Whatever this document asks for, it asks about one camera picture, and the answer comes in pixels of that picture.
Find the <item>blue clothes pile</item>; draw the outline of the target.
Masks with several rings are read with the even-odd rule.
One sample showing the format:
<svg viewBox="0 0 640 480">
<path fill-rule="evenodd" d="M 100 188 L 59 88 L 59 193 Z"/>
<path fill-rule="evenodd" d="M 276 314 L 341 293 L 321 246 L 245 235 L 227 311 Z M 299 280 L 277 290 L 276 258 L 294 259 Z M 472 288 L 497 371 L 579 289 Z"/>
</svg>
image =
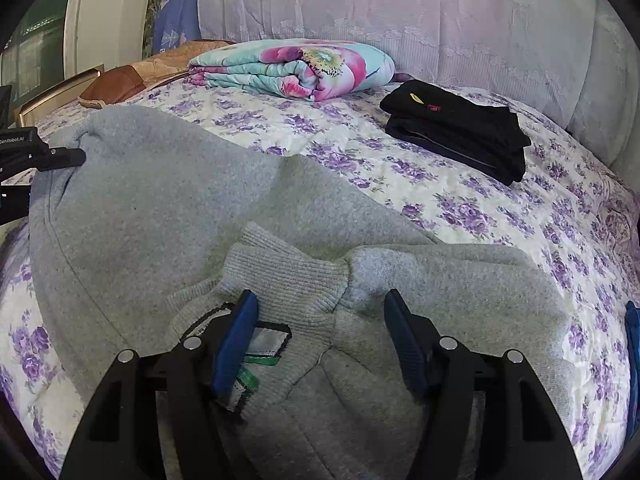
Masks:
<svg viewBox="0 0 640 480">
<path fill-rule="evenodd" d="M 639 428 L 639 309 L 632 301 L 626 303 L 625 330 L 630 371 L 630 393 L 626 440 L 629 441 Z"/>
</svg>

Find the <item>folded floral turquoise blanket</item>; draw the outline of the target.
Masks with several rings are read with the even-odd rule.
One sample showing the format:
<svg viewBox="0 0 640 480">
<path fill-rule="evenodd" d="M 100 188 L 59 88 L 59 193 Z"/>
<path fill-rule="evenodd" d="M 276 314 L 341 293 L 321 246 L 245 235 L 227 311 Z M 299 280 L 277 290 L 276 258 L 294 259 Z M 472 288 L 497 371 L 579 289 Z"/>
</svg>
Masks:
<svg viewBox="0 0 640 480">
<path fill-rule="evenodd" d="M 321 102 L 389 84 L 393 59 L 368 44 L 318 39 L 265 39 L 209 50 L 189 62 L 191 84 L 242 88 Z"/>
</svg>

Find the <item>grey fleece pants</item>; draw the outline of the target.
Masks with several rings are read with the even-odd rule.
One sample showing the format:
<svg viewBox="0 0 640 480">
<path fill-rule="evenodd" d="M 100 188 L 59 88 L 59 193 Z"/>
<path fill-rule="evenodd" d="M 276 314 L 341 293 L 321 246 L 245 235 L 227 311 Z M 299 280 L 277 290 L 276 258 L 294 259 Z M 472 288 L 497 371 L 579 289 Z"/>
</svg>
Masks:
<svg viewBox="0 0 640 480">
<path fill-rule="evenodd" d="M 427 410 L 383 324 L 397 289 L 473 350 L 520 349 L 570 419 L 566 302 L 524 252 L 441 242 L 306 157 L 253 152 L 154 108 L 107 107 L 52 141 L 86 160 L 35 176 L 30 258 L 82 400 L 120 350 L 166 350 L 250 290 L 262 319 L 292 332 L 277 365 L 252 366 L 258 388 L 240 405 L 258 471 L 404 478 Z"/>
</svg>

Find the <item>folded black pants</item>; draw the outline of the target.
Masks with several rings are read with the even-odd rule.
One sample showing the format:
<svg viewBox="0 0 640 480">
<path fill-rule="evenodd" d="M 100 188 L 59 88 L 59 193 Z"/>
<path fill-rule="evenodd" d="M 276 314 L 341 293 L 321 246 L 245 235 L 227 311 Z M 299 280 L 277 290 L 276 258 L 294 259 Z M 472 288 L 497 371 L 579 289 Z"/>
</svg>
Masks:
<svg viewBox="0 0 640 480">
<path fill-rule="evenodd" d="M 387 134 L 480 170 L 504 185 L 520 182 L 532 141 L 506 106 L 477 105 L 411 79 L 384 96 Z"/>
</svg>

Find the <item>brown orange pillow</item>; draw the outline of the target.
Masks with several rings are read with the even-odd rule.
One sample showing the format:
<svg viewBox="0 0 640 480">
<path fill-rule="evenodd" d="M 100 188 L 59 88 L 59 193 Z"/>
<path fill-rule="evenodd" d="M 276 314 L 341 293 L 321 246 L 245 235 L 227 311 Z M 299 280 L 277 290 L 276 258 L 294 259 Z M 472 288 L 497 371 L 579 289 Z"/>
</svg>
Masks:
<svg viewBox="0 0 640 480">
<path fill-rule="evenodd" d="M 78 96 L 83 107 L 100 110 L 107 105 L 125 102 L 137 94 L 169 84 L 189 73 L 192 58 L 231 46 L 226 40 L 194 40 L 180 47 L 160 52 L 145 60 L 108 70 Z"/>
</svg>

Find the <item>window with white frame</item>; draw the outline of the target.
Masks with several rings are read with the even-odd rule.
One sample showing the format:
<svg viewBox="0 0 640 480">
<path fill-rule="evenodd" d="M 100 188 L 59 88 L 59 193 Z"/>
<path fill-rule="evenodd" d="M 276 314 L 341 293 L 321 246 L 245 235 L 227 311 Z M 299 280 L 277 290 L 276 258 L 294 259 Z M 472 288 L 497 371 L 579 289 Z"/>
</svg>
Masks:
<svg viewBox="0 0 640 480">
<path fill-rule="evenodd" d="M 1 53 L 1 84 L 11 86 L 10 114 L 64 79 L 68 0 L 35 0 Z"/>
</svg>

